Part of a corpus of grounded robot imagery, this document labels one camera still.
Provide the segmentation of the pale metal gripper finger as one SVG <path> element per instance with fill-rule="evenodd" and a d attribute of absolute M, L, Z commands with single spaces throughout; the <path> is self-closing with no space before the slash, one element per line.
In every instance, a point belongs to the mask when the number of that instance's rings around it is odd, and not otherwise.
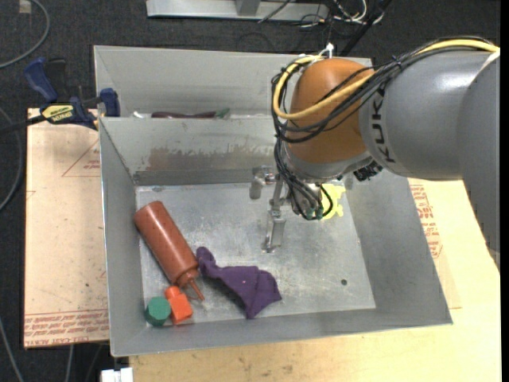
<path fill-rule="evenodd" d="M 265 185 L 276 183 L 276 174 L 271 166 L 262 165 L 252 169 L 252 180 L 249 188 L 251 200 L 258 200 L 262 195 L 262 188 Z"/>
<path fill-rule="evenodd" d="M 266 253 L 273 253 L 282 246 L 286 219 L 282 217 L 281 211 L 269 210 L 267 213 L 266 235 L 262 243 L 262 250 Z"/>

